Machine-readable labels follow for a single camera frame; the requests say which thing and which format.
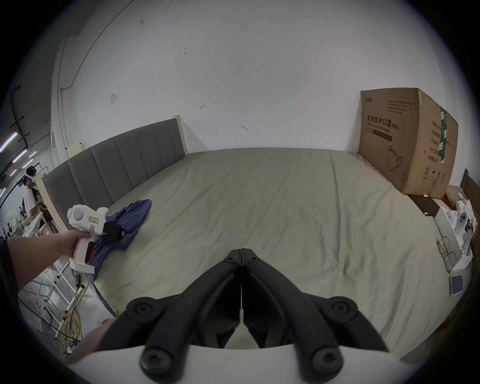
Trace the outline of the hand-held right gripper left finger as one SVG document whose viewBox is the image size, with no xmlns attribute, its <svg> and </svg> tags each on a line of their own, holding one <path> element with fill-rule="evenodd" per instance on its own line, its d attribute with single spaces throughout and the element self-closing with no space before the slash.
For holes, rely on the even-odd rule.
<svg viewBox="0 0 480 384">
<path fill-rule="evenodd" d="M 138 297 L 101 338 L 98 351 L 143 347 L 138 363 L 145 374 L 182 374 L 191 343 L 223 348 L 240 321 L 242 251 L 204 272 L 182 293 Z"/>
</svg>

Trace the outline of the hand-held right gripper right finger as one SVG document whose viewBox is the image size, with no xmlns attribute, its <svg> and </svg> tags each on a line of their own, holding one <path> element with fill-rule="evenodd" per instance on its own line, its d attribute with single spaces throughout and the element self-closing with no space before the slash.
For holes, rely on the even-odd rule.
<svg viewBox="0 0 480 384">
<path fill-rule="evenodd" d="M 301 372 L 339 372 L 341 346 L 389 352 L 356 302 L 303 293 L 253 250 L 242 249 L 244 320 L 259 347 L 292 343 Z"/>
</svg>

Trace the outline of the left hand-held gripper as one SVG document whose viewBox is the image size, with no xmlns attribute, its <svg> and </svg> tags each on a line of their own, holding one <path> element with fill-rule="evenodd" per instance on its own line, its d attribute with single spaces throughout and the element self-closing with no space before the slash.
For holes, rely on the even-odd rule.
<svg viewBox="0 0 480 384">
<path fill-rule="evenodd" d="M 69 208 L 67 218 L 73 228 L 87 233 L 76 242 L 73 256 L 69 260 L 72 270 L 80 273 L 94 274 L 95 267 L 90 264 L 94 254 L 94 241 L 97 237 L 105 237 L 110 241 L 120 241 L 125 236 L 121 225 L 107 221 L 107 207 L 94 210 L 87 205 L 77 204 Z"/>
</svg>

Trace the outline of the person's left hand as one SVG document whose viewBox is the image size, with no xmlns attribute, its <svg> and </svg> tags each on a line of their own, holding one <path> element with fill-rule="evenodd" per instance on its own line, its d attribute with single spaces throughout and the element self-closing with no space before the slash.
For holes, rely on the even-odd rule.
<svg viewBox="0 0 480 384">
<path fill-rule="evenodd" d="M 82 239 L 89 239 L 91 235 L 77 229 L 55 234 L 56 249 L 59 256 L 72 257 L 77 243 Z"/>
</svg>

